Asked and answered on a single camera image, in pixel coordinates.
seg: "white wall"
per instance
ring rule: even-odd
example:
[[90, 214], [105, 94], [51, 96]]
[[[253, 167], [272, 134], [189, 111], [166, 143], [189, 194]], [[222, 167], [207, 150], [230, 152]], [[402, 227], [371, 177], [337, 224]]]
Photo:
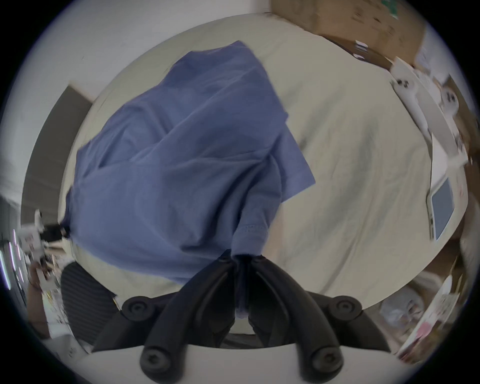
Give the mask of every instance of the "white wall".
[[268, 10], [268, 0], [77, 0], [43, 33], [14, 82], [0, 125], [0, 194], [21, 203], [36, 139], [68, 84], [94, 100], [162, 41], [213, 20]]
[[421, 56], [423, 56], [423, 59], [428, 62], [432, 75], [441, 84], [448, 79], [449, 75], [452, 76], [452, 79], [462, 93], [468, 108], [472, 112], [478, 114], [478, 106], [476, 105], [475, 97], [470, 90], [468, 81], [460, 69], [460, 66], [443, 39], [429, 24], [427, 25], [425, 36], [419, 50], [418, 57]]

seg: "plastic bag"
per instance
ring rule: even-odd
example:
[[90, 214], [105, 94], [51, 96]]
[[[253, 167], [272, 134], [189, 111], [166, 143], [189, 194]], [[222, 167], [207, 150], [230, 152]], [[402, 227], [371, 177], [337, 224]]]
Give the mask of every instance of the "plastic bag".
[[419, 320], [423, 312], [423, 300], [417, 292], [406, 286], [387, 297], [380, 307], [380, 314], [395, 328], [403, 328], [412, 320]]

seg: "blue fabric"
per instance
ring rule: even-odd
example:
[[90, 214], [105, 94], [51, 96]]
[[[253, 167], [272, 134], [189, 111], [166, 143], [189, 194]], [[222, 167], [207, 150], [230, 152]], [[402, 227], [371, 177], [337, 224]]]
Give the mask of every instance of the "blue fabric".
[[287, 113], [240, 41], [189, 52], [77, 153], [63, 225], [119, 268], [185, 283], [259, 255], [282, 201], [315, 183]]

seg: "gray wall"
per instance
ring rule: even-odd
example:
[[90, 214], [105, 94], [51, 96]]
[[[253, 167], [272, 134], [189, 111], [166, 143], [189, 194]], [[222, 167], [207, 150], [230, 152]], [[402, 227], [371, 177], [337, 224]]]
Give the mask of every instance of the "gray wall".
[[43, 125], [28, 163], [21, 223], [40, 209], [45, 224], [56, 223], [63, 171], [70, 149], [92, 103], [72, 87], [62, 93]]

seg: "tablet screen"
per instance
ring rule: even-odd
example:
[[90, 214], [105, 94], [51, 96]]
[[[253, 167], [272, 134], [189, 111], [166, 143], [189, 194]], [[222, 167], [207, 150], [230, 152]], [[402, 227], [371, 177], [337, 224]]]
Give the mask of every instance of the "tablet screen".
[[438, 240], [452, 216], [454, 209], [452, 186], [445, 179], [440, 188], [432, 196], [433, 219], [435, 221], [435, 240]]

